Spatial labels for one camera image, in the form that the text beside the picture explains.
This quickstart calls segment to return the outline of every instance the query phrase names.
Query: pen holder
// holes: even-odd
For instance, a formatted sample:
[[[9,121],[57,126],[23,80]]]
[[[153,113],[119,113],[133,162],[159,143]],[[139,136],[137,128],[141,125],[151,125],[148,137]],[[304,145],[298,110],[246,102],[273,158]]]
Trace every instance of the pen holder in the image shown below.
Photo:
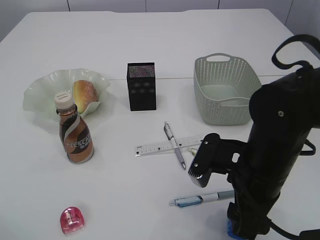
[[[154,62],[128,63],[126,81],[131,111],[157,109]]]

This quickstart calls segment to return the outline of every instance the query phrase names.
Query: coffee bottle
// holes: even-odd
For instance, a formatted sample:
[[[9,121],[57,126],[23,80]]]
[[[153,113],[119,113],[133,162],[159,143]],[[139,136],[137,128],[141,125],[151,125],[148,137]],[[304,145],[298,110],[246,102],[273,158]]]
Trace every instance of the coffee bottle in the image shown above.
[[[94,153],[94,146],[89,128],[78,114],[72,95],[60,92],[54,101],[60,116],[60,139],[68,159],[77,164],[88,161]]]

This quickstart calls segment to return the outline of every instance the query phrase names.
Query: blue pen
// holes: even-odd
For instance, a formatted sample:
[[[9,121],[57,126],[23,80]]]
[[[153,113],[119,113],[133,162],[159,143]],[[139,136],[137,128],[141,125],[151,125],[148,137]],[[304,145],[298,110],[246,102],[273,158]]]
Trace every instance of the blue pen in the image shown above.
[[[208,193],[198,196],[189,196],[183,198],[177,198],[169,202],[169,206],[177,206],[179,208],[185,208],[189,206],[196,206],[203,203],[211,203],[223,199],[232,199],[235,197],[235,191],[220,191],[216,193]]]

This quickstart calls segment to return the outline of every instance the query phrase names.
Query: basket handle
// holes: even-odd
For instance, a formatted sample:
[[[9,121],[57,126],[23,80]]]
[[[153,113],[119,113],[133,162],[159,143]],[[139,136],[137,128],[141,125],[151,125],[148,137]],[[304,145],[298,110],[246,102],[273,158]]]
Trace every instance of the basket handle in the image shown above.
[[[208,58],[211,58],[214,56],[224,56],[224,57],[229,58],[229,60],[227,60],[227,61],[208,61]],[[210,62],[229,62],[232,58],[234,58],[234,56],[219,52],[219,53],[210,54],[208,56],[204,56],[202,58],[208,63],[210,63]]]
[[[223,99],[223,100],[218,100],[218,101],[216,100],[216,102],[218,104],[220,104],[221,106],[226,107],[226,106],[224,106],[224,103],[231,102],[231,101],[236,101],[236,100],[245,100],[245,101],[247,101],[247,104],[243,104],[243,105],[240,105],[240,106],[248,106],[250,98],[247,98],[247,97],[233,97],[233,98],[228,98],[228,99]]]

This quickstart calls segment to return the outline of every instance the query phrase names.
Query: bottle label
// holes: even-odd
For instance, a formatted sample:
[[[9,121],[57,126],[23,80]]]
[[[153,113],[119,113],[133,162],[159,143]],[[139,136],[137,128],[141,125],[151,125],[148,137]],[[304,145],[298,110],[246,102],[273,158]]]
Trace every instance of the bottle label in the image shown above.
[[[66,146],[69,148],[77,148],[79,147],[80,149],[85,148],[90,142],[91,142],[91,136],[88,134],[84,139],[77,141],[77,142],[67,142]]]
[[[89,128],[79,114],[60,125],[60,137],[67,157],[72,162],[83,163],[93,155],[94,147]]]

